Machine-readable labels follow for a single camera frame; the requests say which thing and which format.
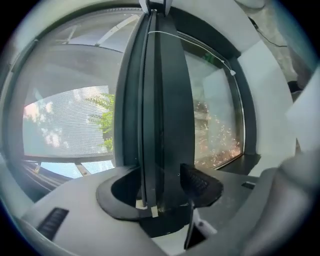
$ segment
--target floor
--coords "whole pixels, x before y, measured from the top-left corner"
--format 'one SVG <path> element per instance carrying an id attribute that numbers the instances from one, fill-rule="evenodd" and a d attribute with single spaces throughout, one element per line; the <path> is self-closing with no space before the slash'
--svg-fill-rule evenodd
<path id="1" fill-rule="evenodd" d="M 261 9 L 251 9 L 240 3 L 238 3 L 238 5 L 251 19 L 255 21 L 260 31 L 269 41 L 280 46 L 287 45 L 287 42 L 277 29 L 275 13 L 270 0 L 267 0 L 265 6 Z M 297 74 L 292 67 L 288 48 L 277 47 L 269 43 L 261 34 L 259 34 L 259 36 L 278 61 L 287 82 L 297 80 Z"/>

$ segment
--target window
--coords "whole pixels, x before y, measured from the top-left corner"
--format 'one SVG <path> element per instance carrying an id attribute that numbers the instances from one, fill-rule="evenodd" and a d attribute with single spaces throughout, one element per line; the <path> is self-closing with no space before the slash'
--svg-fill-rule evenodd
<path id="1" fill-rule="evenodd" d="M 182 37 L 221 55 L 196 41 Z M 237 84 L 229 69 L 197 45 L 181 40 L 188 67 L 194 109 L 195 156 L 199 168 L 218 168 L 243 152 L 243 119 Z"/>
<path id="2" fill-rule="evenodd" d="M 41 174 L 74 179 L 115 166 L 115 94 L 141 14 L 113 9 L 82 16 L 47 34 L 32 51 L 15 84 L 19 111 L 11 114 L 21 132 L 22 150 L 16 151 L 41 163 Z"/>

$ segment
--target white cable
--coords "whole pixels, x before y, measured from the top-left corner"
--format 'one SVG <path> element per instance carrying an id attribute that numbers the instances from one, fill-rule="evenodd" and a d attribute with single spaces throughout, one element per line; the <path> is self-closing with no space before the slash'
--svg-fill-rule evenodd
<path id="1" fill-rule="evenodd" d="M 200 48 L 204 49 L 206 52 L 208 52 L 209 54 L 211 54 L 213 57 L 215 57 L 215 58 L 217 58 L 219 61 L 221 61 L 221 62 L 223 63 L 223 65 L 225 65 L 226 68 L 230 71 L 231 76 L 234 76 L 234 75 L 236 74 L 236 72 L 235 72 L 234 70 L 230 69 L 230 68 L 227 66 L 227 64 L 225 63 L 225 61 L 224 61 L 223 59 L 220 59 L 219 57 L 217 57 L 216 55 L 214 55 L 212 52 L 210 52 L 210 51 L 207 50 L 206 48 L 202 47 L 201 45 L 198 45 L 198 44 L 196 44 L 196 43 L 194 43 L 194 42 L 191 42 L 191 41 L 189 41 L 189 40 L 187 40 L 187 39 L 184 39 L 184 38 L 181 37 L 181 36 L 178 36 L 178 35 L 175 35 L 175 34 L 171 34 L 171 33 L 167 33 L 167 32 L 164 32 L 164 31 L 157 31 L 157 30 L 156 30 L 156 31 L 150 31 L 148 34 L 151 34 L 151 33 L 163 33 L 163 34 L 167 34 L 167 35 L 169 35 L 169 36 L 173 36 L 173 37 L 175 37 L 175 38 L 179 38 L 179 39 L 184 40 L 184 41 L 186 41 L 186 42 L 188 42 L 188 43 L 190 43 L 190 44 L 193 44 L 193 45 L 195 45 L 195 46 L 197 46 L 197 47 L 200 47 Z"/>

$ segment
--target green foliage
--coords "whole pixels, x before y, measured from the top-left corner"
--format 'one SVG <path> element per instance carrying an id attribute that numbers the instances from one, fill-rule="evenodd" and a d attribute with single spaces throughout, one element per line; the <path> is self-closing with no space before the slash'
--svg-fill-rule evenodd
<path id="1" fill-rule="evenodd" d="M 99 130 L 102 131 L 104 142 L 103 144 L 99 144 L 99 146 L 107 149 L 109 152 L 112 152 L 112 137 L 106 137 L 105 135 L 110 134 L 112 132 L 115 95 L 101 93 L 99 96 L 87 98 L 86 100 L 105 109 L 105 112 L 102 113 L 102 115 L 91 114 L 89 116 L 89 121 L 93 124 L 96 124 Z"/>

